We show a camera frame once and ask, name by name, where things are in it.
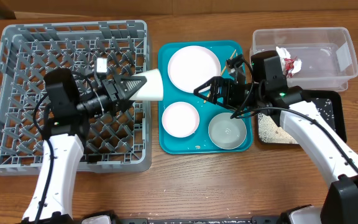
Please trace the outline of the pile of rice grains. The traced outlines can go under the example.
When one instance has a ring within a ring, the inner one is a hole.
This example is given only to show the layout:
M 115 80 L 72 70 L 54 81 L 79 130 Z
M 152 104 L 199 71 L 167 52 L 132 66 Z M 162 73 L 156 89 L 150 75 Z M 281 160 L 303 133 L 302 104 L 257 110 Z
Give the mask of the pile of rice grains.
M 333 102 L 330 99 L 315 98 L 313 103 L 320 116 L 333 130 L 336 130 L 334 122 Z M 264 144 L 298 144 L 296 140 L 278 127 L 273 119 L 262 113 L 257 115 L 257 132 L 259 140 Z

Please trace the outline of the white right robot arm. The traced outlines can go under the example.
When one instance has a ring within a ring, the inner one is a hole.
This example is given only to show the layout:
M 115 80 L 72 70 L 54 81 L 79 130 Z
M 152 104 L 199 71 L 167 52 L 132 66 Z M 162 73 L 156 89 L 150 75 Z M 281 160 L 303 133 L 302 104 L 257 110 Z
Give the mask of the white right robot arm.
M 213 77 L 195 96 L 233 111 L 233 118 L 270 116 L 307 153 L 329 189 L 321 208 L 304 205 L 282 212 L 277 223 L 358 224 L 358 154 L 320 116 L 309 90 L 289 87 L 275 50 L 226 61 L 230 78 Z

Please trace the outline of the white and red wrapper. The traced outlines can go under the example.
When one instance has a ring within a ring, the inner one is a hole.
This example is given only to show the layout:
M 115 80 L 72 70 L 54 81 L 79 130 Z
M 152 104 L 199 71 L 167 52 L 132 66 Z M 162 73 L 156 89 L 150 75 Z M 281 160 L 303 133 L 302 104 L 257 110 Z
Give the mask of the white and red wrapper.
M 300 58 L 292 57 L 290 52 L 284 47 L 276 47 L 275 50 L 280 57 L 283 74 L 286 78 L 292 78 L 301 71 L 302 61 Z

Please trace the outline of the grey bowl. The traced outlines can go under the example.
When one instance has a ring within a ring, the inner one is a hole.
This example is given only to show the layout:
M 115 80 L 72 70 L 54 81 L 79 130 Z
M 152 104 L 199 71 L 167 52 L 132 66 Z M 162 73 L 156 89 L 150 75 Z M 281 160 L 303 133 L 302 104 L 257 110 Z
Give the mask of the grey bowl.
M 245 122 L 241 119 L 231 119 L 231 115 L 231 113 L 220 113 L 209 122 L 209 138 L 220 149 L 236 149 L 247 138 Z

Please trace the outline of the small white plate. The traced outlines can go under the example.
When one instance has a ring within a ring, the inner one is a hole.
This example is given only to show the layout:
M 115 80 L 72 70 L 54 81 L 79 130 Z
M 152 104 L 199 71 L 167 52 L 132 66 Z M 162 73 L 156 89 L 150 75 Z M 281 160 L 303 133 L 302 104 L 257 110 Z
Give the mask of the small white plate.
M 186 102 L 170 104 L 162 114 L 162 126 L 171 136 L 185 138 L 198 128 L 200 116 L 197 109 Z

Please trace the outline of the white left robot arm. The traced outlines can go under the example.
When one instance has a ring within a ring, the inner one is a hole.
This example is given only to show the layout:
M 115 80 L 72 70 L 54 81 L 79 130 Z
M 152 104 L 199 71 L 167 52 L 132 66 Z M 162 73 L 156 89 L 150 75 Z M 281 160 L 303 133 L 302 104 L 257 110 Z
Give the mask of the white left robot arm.
M 43 159 L 37 185 L 22 223 L 73 223 L 72 200 L 75 178 L 90 135 L 104 147 L 125 147 L 132 139 L 136 101 L 163 98 L 159 70 L 109 79 L 96 73 L 96 86 L 81 94 L 77 80 L 89 77 L 68 68 L 58 68 L 44 77 L 46 104 L 44 125 L 34 125 L 42 138 Z

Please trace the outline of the white cup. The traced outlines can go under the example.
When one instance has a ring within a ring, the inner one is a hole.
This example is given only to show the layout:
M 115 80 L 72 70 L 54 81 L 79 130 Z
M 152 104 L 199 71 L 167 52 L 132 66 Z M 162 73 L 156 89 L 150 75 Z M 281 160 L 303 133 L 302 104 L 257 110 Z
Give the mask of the white cup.
M 133 101 L 162 101 L 163 100 L 163 81 L 159 69 L 153 69 L 134 77 L 145 77 L 147 82 L 130 97 Z

